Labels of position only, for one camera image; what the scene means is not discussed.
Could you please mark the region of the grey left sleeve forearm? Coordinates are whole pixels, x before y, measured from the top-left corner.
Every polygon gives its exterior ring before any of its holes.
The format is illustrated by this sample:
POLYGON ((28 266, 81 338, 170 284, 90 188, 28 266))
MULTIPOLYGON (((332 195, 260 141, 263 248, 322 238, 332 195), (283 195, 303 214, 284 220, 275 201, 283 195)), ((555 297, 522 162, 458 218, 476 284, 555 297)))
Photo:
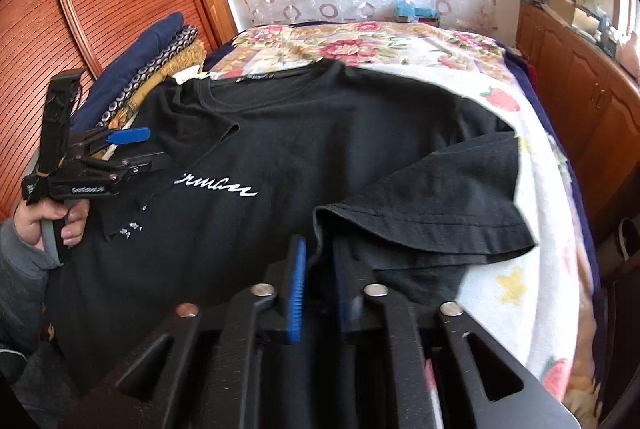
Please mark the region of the grey left sleeve forearm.
POLYGON ((56 256, 28 245, 12 220, 1 224, 1 348, 28 357, 38 347, 42 305, 56 256))

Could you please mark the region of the person's left hand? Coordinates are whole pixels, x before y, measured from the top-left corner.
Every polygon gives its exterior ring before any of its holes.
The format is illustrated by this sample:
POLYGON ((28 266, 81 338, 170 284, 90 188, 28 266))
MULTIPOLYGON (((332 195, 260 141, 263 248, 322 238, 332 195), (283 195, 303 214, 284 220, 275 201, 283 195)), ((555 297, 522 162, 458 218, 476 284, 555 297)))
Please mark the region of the person's left hand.
POLYGON ((26 204, 21 201, 14 211, 13 223, 16 233, 27 245, 43 250, 41 222, 44 220, 64 220, 61 238, 67 247, 74 247, 84 236, 89 214, 89 201, 78 200, 72 207, 55 202, 50 198, 43 198, 37 204, 26 204))

